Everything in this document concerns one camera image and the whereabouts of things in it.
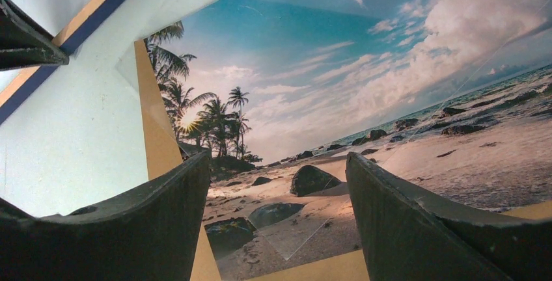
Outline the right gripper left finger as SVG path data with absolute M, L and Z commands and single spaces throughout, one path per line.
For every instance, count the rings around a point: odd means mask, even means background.
M 210 185 L 201 153 L 69 215 L 1 201 L 2 280 L 189 280 Z

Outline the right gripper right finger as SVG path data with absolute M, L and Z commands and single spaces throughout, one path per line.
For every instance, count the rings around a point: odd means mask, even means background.
M 346 180 L 371 280 L 551 279 L 551 219 L 454 202 L 355 152 Z

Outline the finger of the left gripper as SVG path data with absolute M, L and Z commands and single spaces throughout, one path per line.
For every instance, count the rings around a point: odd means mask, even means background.
M 12 0 L 1 0 L 1 70 L 32 66 L 61 66 L 69 55 L 53 36 Z

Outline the wooden picture frame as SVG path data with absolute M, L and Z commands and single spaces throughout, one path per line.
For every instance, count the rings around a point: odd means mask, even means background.
M 125 0 L 90 0 L 53 38 L 53 43 L 73 55 L 123 2 Z M 57 64 L 43 64 L 20 69 L 17 76 L 1 91 L 1 122 L 5 122 L 57 67 Z

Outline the clear acrylic sheet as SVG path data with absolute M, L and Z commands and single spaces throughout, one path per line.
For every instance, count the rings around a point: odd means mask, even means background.
M 145 38 L 163 130 L 211 151 L 203 216 L 217 260 L 265 242 L 285 259 L 336 226 L 359 246 L 349 152 L 492 212 L 551 198 L 551 34 L 435 44 L 421 15 L 220 0 Z

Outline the beach photo print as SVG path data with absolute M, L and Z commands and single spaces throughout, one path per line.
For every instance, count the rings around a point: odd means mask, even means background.
M 182 157 L 212 152 L 222 280 L 359 250 L 350 152 L 490 212 L 551 199 L 551 0 L 218 0 L 144 43 Z

